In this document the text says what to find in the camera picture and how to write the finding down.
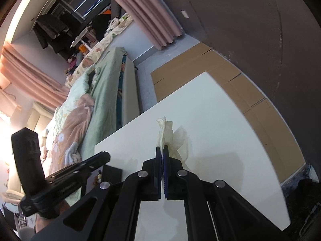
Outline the person's right hand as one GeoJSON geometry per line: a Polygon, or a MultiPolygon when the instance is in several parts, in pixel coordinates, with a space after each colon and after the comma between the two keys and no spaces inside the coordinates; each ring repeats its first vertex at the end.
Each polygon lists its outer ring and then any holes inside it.
{"type": "MultiPolygon", "coordinates": [[[[70,208],[69,204],[66,202],[66,200],[61,201],[59,204],[57,204],[54,208],[54,211],[56,212],[56,217],[63,214],[66,210],[70,208]]],[[[40,232],[42,229],[47,227],[52,221],[55,220],[55,218],[45,218],[41,216],[39,213],[35,215],[35,233],[40,232]]]]}

